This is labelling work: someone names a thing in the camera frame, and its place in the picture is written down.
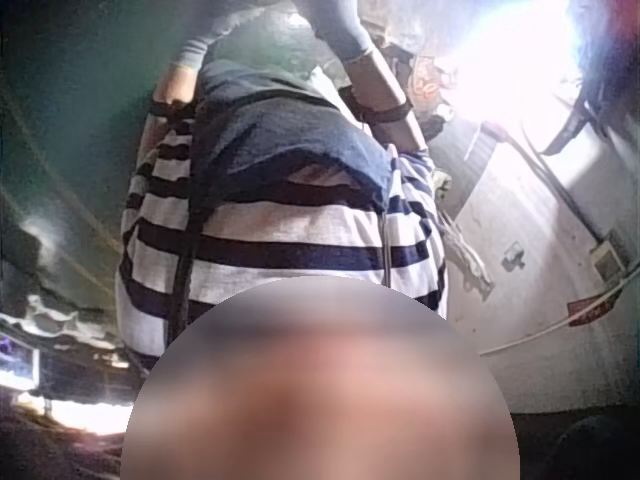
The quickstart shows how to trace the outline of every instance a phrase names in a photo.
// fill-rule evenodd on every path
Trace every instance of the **red sign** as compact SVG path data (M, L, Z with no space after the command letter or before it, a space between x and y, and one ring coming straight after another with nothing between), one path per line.
M589 310L585 314L580 315L575 320L569 322L569 326L579 327L581 325L587 325L589 323L595 322L600 317L603 317L604 315L609 313L611 310L613 310L613 306L615 305L616 300L618 300L618 297L620 297L621 293L622 293L622 290L619 291L618 293L611 295L609 298L607 298L604 302L602 302L597 307L594 307L593 309ZM593 297L583 298L582 300L576 300L575 302L567 303L567 310L569 311L569 316L572 316L578 312L581 312L582 310L587 308L589 305L594 303L596 300L598 300L601 296L602 294L595 295Z

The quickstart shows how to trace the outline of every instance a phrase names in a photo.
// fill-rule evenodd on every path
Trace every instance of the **blurred circle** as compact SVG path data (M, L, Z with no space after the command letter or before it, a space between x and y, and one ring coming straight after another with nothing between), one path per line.
M121 478L517 479L502 394L427 307L353 279L238 294L160 358Z

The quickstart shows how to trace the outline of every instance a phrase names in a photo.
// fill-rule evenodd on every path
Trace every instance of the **navy and white striped shirt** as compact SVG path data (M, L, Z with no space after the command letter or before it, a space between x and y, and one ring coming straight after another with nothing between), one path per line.
M164 322L187 223L193 119L179 123L138 165L122 218L116 275L124 342L147 355L165 348ZM398 155L387 235L391 287L446 316L447 282L426 152ZM194 262L195 319L253 286L303 275L381 284L382 239L369 199L344 171L309 165L278 184L228 198L205 224Z

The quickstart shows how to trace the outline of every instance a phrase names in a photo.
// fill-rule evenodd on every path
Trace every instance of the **white cable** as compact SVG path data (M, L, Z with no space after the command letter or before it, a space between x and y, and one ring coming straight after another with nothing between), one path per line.
M494 347L494 348L490 348L488 350L484 350L482 352L479 352L479 355L482 357L482 356L492 355L492 354L498 353L498 352L503 352L504 350L508 350L508 349L516 347L518 345L522 345L523 343L531 342L532 340L540 338L540 337L542 337L542 336L544 336L544 335L546 335L548 333L551 333L551 332L553 332L555 330L558 330L559 328L564 327L565 325L568 325L569 323L573 322L574 320L577 320L578 318L580 318L582 315L590 312L591 310L593 310L594 308L596 308L600 304L604 303L612 295L614 295L617 292L619 292L620 290L622 290L636 275L638 275L638 273L640 273L640 265L636 265L636 267L633 270L631 270L631 273L629 273L629 275L627 275L625 278L620 280L615 287L613 287L608 292L604 293L595 302L593 302L592 304L590 304L586 308L580 310L579 312L574 313L573 315L565 318L564 320L561 320L560 322L558 322L558 323L556 323L554 325L551 325L550 327L547 327L544 330L541 330L541 331L539 331L537 333L532 333L531 335L526 335L526 336L522 337L519 340L515 340L513 342L506 343L506 344L501 345L499 347Z

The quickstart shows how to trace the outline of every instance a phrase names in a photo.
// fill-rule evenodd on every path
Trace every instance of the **hand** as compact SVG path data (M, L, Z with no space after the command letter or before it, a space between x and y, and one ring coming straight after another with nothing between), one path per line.
M342 62L362 56L373 47L360 23L357 0L293 0L316 36L329 45Z

